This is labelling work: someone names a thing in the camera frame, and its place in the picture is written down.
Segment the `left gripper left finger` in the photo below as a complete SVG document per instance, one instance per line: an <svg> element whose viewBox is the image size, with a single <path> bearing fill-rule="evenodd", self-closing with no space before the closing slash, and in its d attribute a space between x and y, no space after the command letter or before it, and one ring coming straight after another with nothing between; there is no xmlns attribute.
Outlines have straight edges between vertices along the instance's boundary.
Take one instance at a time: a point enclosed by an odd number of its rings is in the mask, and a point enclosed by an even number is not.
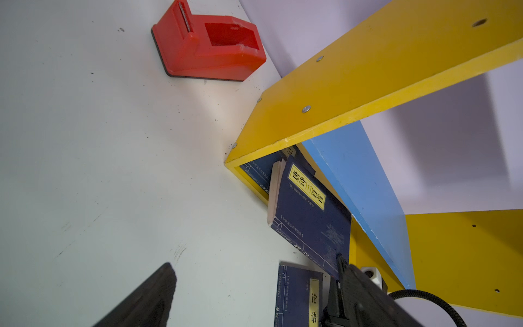
<svg viewBox="0 0 523 327"><path fill-rule="evenodd" d="M176 284L176 273L167 262L95 325L166 327Z"/></svg>

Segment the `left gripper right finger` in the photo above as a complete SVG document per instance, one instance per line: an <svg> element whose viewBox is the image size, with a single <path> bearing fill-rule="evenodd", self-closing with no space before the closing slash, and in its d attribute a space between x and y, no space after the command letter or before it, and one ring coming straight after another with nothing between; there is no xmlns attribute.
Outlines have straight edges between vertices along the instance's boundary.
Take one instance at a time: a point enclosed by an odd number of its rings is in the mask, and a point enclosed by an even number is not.
<svg viewBox="0 0 523 327"><path fill-rule="evenodd" d="M336 256L338 277L330 280L323 326L420 326L359 268Z"/></svg>

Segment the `dark purple book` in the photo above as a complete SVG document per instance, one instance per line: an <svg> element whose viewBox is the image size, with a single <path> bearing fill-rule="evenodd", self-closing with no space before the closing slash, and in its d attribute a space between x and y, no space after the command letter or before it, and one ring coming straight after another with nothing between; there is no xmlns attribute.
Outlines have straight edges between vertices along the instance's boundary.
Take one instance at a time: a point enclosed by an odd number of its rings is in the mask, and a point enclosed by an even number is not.
<svg viewBox="0 0 523 327"><path fill-rule="evenodd" d="M280 264L274 326L321 326L323 279L321 272Z"/></svg>
<svg viewBox="0 0 523 327"><path fill-rule="evenodd" d="M349 259L351 213L294 157L272 166L267 223L328 275Z"/></svg>

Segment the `blue book yellow label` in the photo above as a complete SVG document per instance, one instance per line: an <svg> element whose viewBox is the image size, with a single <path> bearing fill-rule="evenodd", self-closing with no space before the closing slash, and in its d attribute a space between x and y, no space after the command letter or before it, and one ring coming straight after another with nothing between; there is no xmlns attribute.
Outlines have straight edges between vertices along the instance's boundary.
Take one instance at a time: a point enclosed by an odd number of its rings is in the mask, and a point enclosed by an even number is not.
<svg viewBox="0 0 523 327"><path fill-rule="evenodd" d="M241 165L241 169L266 193L269 193L272 167L275 162L286 160L289 156L296 156L300 150L296 145L284 148L262 158Z"/></svg>

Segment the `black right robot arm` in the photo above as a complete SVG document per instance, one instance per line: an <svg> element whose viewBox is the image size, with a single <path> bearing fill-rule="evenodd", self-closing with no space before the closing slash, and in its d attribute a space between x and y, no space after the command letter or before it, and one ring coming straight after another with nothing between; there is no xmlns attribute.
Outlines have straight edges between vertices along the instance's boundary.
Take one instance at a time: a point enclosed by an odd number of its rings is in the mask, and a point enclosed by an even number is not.
<svg viewBox="0 0 523 327"><path fill-rule="evenodd" d="M398 300L400 298L420 298L423 300L430 301L436 304L442 310L444 310L444 312L448 314L448 316L452 319L452 321L456 324L457 327L467 327L465 321L456 311L456 309L454 309L449 303L447 303L443 299L429 292L425 292L422 290L398 290L389 293L388 296L390 296L394 300Z"/></svg>

